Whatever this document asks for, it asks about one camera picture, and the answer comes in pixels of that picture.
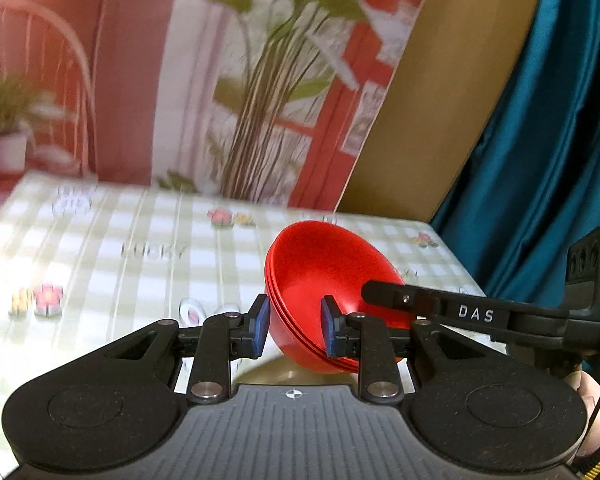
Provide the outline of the person's right hand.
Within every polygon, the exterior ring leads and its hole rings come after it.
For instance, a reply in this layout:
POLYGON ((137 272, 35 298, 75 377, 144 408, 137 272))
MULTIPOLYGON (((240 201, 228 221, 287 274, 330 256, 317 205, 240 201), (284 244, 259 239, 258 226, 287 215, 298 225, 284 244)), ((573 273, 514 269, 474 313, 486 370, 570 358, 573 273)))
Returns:
MULTIPOLYGON (((586 412, 588 413, 588 419, 591 419, 593 412, 596 408, 598 400, 600 400, 600 384, 583 370, 577 370, 574 373, 569 374, 565 378, 565 382, 570 385, 573 390, 577 391, 580 396, 586 412)), ((597 412, 594 422, 591 424, 588 435, 584 438, 579 452, 578 457, 586 457, 592 455, 600 448, 600 409, 597 412)))

